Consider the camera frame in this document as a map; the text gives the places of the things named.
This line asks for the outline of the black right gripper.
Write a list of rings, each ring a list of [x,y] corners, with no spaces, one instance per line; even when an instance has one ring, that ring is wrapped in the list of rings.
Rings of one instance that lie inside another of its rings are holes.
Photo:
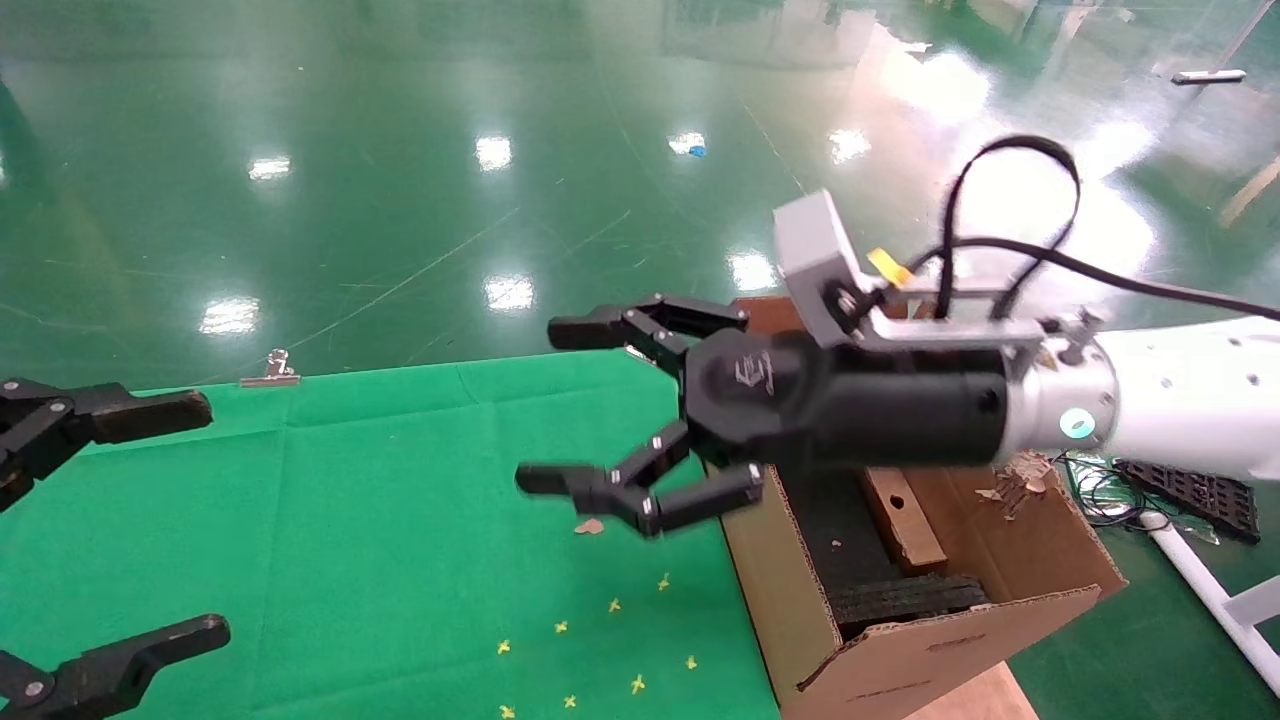
[[[748,323],[745,309],[668,293],[553,316],[547,338],[558,351],[634,348],[666,374],[684,374],[685,421],[612,468],[522,462],[516,486],[653,538],[759,503],[759,462],[947,468],[996,457],[1009,405],[998,352],[823,348],[801,331],[741,332]],[[707,340],[691,347],[691,338]],[[694,454],[737,464],[655,493]]]

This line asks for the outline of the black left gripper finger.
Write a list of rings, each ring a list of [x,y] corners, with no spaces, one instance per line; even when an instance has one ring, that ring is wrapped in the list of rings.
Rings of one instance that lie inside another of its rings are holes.
[[[157,673],[230,642],[230,625],[201,615],[84,651],[51,671],[1,652],[3,719],[106,719],[136,708]]]
[[[88,445],[122,445],[212,423],[196,389],[136,396],[106,383],[73,389],[24,378],[1,387],[1,510],[24,498]]]

